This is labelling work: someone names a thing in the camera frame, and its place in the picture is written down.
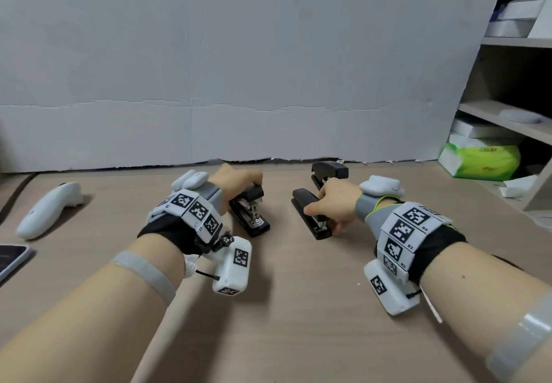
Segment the black stapler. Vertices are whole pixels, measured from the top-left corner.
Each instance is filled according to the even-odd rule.
[[[297,212],[301,215],[308,229],[316,240],[326,239],[332,236],[332,231],[328,228],[328,218],[324,215],[307,216],[303,213],[305,206],[318,201],[313,193],[304,188],[293,190],[292,203]]]
[[[312,167],[313,179],[316,188],[320,190],[328,178],[349,178],[349,169],[335,161],[315,162]]]
[[[252,238],[271,228],[265,218],[258,213],[258,204],[263,201],[264,194],[263,187],[254,184],[229,202],[231,212]]]

